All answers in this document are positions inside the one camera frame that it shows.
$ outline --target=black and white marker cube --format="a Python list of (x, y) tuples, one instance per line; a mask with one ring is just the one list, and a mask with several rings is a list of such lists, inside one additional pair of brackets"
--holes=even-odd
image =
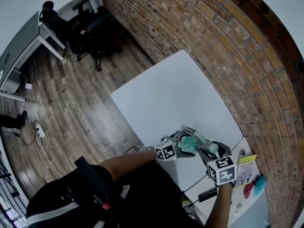
[(173, 161), (176, 160), (176, 153), (173, 147), (172, 140), (164, 140), (154, 147), (157, 154), (157, 159), (161, 161)]
[(237, 165), (230, 157), (208, 162), (208, 175), (219, 186), (237, 179)]

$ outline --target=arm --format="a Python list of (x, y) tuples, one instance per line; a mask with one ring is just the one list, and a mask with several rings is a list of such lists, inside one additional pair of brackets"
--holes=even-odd
[(155, 160), (156, 158), (157, 155), (155, 150), (147, 150), (140, 153), (132, 153), (115, 157), (98, 165), (107, 169), (112, 175), (113, 180), (116, 181), (120, 177), (136, 170), (150, 161)]
[(206, 228), (227, 228), (231, 205), (232, 186), (230, 183), (219, 187), (218, 197), (206, 222)]

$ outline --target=person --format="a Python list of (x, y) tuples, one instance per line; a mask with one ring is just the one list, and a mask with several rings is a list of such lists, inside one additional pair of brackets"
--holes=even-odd
[(23, 111), (22, 115), (18, 114), (16, 118), (0, 114), (0, 127), (21, 129), (25, 126), (27, 117), (27, 111)]
[[(146, 150), (115, 157), (97, 166), (92, 165), (98, 175), (121, 194), (126, 202), (149, 217), (153, 226), (138, 225), (136, 219), (118, 221), (115, 216), (112, 219), (106, 215), (102, 217), (97, 204), (89, 201), (90, 198), (66, 199), (65, 197), (70, 198), (72, 188), (74, 193), (86, 193), (80, 188), (84, 177), (76, 169), (63, 178), (46, 184), (29, 201), (27, 228), (201, 227), (196, 220), (187, 216), (182, 207), (181, 190), (155, 161), (156, 158), (154, 150)], [(226, 228), (228, 225), (232, 185), (228, 183), (220, 186), (218, 193), (205, 224), (206, 228)], [(80, 205), (71, 209), (72, 202)]]

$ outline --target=chair wheel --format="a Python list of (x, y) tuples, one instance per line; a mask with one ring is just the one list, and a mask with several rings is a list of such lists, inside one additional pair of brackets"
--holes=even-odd
[(100, 72), (101, 71), (101, 67), (95, 67), (95, 70), (97, 71), (97, 72)]

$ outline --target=shoe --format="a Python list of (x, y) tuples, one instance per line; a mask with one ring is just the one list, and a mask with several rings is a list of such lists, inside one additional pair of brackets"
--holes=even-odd
[(25, 122), (28, 118), (28, 113), (27, 111), (23, 111), (22, 115), (21, 115), (21, 127), (25, 126)]

